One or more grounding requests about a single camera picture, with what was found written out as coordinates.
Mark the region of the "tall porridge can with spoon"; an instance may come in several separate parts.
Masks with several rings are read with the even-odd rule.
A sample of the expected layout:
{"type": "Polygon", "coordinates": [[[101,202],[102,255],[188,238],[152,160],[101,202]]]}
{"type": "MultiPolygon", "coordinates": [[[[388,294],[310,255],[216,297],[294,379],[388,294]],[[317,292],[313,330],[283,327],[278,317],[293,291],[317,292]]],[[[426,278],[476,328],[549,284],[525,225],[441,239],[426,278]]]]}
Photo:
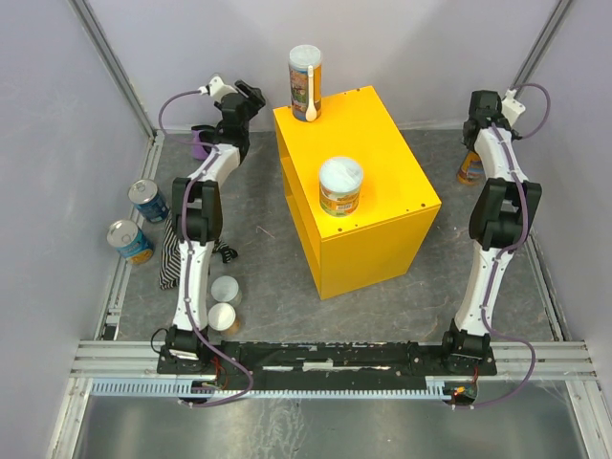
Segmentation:
{"type": "Polygon", "coordinates": [[[322,52],[302,44],[289,53],[291,108],[298,120],[312,122],[321,112],[322,52]]]}

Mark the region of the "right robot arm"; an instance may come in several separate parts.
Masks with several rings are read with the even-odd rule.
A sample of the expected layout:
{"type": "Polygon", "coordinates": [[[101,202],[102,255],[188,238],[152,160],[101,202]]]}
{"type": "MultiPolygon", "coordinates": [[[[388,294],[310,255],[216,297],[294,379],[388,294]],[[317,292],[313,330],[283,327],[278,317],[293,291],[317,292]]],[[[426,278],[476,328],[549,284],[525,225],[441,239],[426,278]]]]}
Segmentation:
{"type": "Polygon", "coordinates": [[[519,166],[514,123],[525,107],[509,90],[474,91],[464,144],[478,155],[486,181],[472,210],[469,235],[474,253],[468,287],[459,311],[443,337],[442,362],[451,372],[471,372],[493,362],[492,315],[503,276],[515,252],[526,242],[542,188],[519,166]]]}

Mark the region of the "yellow cabinet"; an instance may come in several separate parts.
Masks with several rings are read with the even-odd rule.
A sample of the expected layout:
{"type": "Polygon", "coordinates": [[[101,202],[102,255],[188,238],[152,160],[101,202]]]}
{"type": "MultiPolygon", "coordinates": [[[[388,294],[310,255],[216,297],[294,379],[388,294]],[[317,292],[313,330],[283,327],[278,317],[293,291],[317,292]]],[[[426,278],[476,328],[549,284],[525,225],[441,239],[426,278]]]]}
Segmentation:
{"type": "Polygon", "coordinates": [[[320,298],[407,272],[441,201],[371,86],[328,96],[321,116],[273,111],[285,197],[320,298]],[[319,170],[348,157],[364,171],[356,210],[332,216],[320,204],[319,170]]]}

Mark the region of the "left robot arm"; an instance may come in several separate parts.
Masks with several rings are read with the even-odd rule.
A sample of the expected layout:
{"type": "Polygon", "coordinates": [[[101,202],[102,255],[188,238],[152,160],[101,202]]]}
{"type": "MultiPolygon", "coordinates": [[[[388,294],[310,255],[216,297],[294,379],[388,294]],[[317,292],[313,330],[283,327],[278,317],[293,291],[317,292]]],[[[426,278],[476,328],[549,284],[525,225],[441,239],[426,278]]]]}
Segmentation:
{"type": "Polygon", "coordinates": [[[260,89],[242,80],[227,84],[215,75],[204,86],[187,91],[213,100],[221,113],[205,126],[193,144],[209,149],[193,173],[173,181],[171,220],[180,254],[179,297],[172,325],[159,351],[160,374],[204,372],[217,355],[208,339],[209,263],[223,228],[221,186],[245,160],[250,148],[250,121],[264,108],[260,89]]]}

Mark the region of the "wide yellow label can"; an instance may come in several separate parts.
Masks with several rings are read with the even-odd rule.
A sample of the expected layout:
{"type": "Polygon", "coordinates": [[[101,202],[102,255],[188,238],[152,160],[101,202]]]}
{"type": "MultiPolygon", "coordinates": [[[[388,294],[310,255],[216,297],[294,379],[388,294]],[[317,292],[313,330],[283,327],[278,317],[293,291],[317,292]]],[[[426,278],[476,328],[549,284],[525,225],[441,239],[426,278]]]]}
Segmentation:
{"type": "Polygon", "coordinates": [[[321,208],[335,217],[353,213],[360,201],[363,168],[348,157],[327,160],[318,173],[319,203],[321,208]]]}

